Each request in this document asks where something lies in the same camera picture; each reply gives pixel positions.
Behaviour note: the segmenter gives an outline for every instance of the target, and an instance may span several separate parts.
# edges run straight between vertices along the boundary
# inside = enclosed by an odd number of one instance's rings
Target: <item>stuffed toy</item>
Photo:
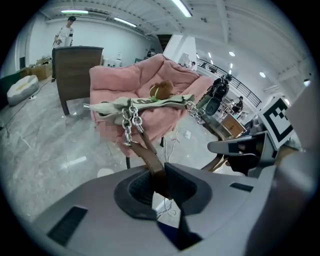
[[[171,81],[165,80],[155,83],[150,89],[150,98],[153,102],[166,100],[173,95],[174,86]]]

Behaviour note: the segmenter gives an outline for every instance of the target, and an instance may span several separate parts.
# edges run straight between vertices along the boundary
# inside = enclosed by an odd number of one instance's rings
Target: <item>pink cushion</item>
[[[173,93],[181,94],[199,77],[199,74],[188,68],[182,67],[171,60],[166,60],[158,72],[135,92],[140,98],[147,98],[150,96],[150,89],[155,83],[170,80],[173,84]]]
[[[133,91],[150,80],[165,61],[162,54],[125,67],[95,66],[90,69],[91,90]]]
[[[134,65],[121,68],[93,67],[90,69],[91,104],[102,101],[113,101],[119,97],[147,98],[153,84],[163,80],[170,80],[173,83],[175,94],[193,94],[196,104],[202,95],[212,85],[214,79],[190,71],[185,67],[157,54],[147,60]],[[159,140],[166,133],[175,129],[177,122],[184,115],[186,110],[171,107],[147,109],[140,113],[143,120],[142,127],[152,142]],[[100,136],[109,141],[117,143],[121,151],[130,157],[133,151],[123,145],[125,131],[121,125],[114,125],[92,113]],[[137,129],[132,129],[132,140],[143,141]]]

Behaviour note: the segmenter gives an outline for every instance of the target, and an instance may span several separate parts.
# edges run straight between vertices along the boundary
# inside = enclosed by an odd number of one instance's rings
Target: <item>ceiling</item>
[[[52,0],[41,12],[48,19],[58,19],[65,16],[61,10],[74,8],[90,11],[90,17],[124,19],[147,36],[187,34],[196,38],[200,58],[207,58],[207,52],[211,52],[213,61],[222,69],[228,69],[232,62],[233,74],[249,88],[248,83],[261,89],[278,85],[288,94],[303,88],[299,83],[309,73],[305,68],[299,70],[299,79],[279,79],[282,73],[299,69],[301,62],[312,58],[290,21],[273,4],[266,0],[183,3],[192,17],[185,17],[172,0]],[[266,74],[265,79],[259,76],[260,71]]]

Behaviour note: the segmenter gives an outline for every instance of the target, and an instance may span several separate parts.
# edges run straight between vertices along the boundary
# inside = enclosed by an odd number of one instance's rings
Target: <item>white cloth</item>
[[[56,37],[58,37],[59,40],[61,40],[62,42],[60,44],[58,44],[57,42],[54,43],[54,48],[59,48],[59,47],[65,47],[65,46],[70,46],[70,45],[66,45],[66,43],[69,42],[69,40],[67,40],[67,38],[70,35],[73,35],[74,33],[74,29],[72,27],[67,27],[66,25],[64,25],[59,32],[55,35]]]

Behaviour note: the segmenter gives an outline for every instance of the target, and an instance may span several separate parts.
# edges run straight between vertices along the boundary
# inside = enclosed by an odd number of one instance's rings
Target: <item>railing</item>
[[[200,58],[197,59],[197,64],[198,66],[210,71],[213,74],[216,74],[219,77],[228,74],[228,72],[224,71],[223,69],[212,65],[211,63]],[[233,77],[232,81],[229,82],[229,85],[236,88],[241,93],[241,95],[246,97],[255,107],[257,107],[261,103],[261,100],[238,79]]]

